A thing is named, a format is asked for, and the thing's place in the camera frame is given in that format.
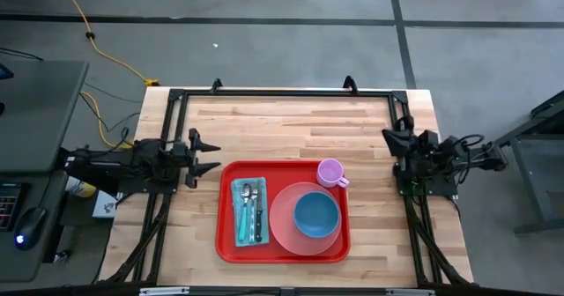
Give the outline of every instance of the red tray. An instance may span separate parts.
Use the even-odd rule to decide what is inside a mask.
[[[215,248],[218,255],[230,263],[334,263],[343,260],[351,247],[346,190],[339,186],[328,189],[337,199],[341,210],[341,233],[333,245],[319,255],[302,256],[288,252],[276,241],[269,226],[269,243],[253,247],[235,246],[234,212],[231,182],[239,178],[264,177],[267,202],[272,202],[282,189],[301,181],[316,181],[319,161],[236,161],[229,164],[221,175],[219,185],[218,227]]]

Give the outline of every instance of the yellow cable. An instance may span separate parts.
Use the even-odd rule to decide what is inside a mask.
[[[109,142],[106,139],[106,137],[104,137],[104,132],[102,131],[102,121],[100,120],[100,118],[101,118],[100,109],[98,108],[98,102],[96,101],[96,99],[88,92],[80,92],[80,94],[84,94],[86,96],[86,98],[90,99],[92,101],[92,103],[94,104],[94,110],[96,110],[96,115],[99,118],[98,119],[98,131],[100,133],[100,137],[102,138],[102,141],[104,141],[104,143],[108,146],[116,147],[116,144]],[[129,145],[129,144],[119,145],[117,148],[128,149],[128,148],[131,148],[131,145]]]
[[[88,23],[88,20],[86,19],[86,15],[82,12],[82,9],[80,8],[80,5],[78,5],[77,0],[71,0],[71,1],[74,3],[74,6],[77,7],[77,10],[80,13],[80,16],[82,16],[82,19],[85,21],[86,30],[88,30],[88,33],[91,33],[93,35],[92,28],[90,28],[90,24]],[[93,37],[88,37],[88,39],[90,40],[90,42],[92,43],[92,46],[98,52],[98,54],[106,57],[107,59],[111,60],[114,63],[119,63],[119,64],[121,64],[121,66],[131,70],[131,72],[136,74],[139,78],[143,79],[146,86],[157,85],[159,83],[158,79],[145,78],[145,77],[143,77],[143,75],[141,75],[137,70],[134,70],[133,67],[129,66],[127,63],[124,63],[121,60],[114,58],[111,55],[108,55],[108,54],[104,53],[103,51],[99,50],[98,46],[96,46],[96,42],[94,42]]]

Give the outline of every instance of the pink plate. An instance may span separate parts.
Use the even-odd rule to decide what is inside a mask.
[[[310,238],[295,225],[293,222],[293,209],[302,196],[312,191],[320,191],[333,197],[327,189],[317,184],[312,182],[296,182],[278,193],[269,211],[274,238],[283,248],[297,255],[317,255],[322,253],[335,243],[341,232],[340,210],[337,228],[332,234],[324,238]]]

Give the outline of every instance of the cup handle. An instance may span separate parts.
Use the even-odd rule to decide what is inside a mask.
[[[345,177],[341,177],[340,180],[337,181],[337,185],[342,188],[346,188],[349,185],[349,181]]]

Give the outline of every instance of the pink cup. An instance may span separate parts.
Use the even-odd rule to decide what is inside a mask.
[[[336,159],[324,159],[317,167],[317,182],[325,188],[338,185],[346,188],[349,181],[343,177],[345,169]]]

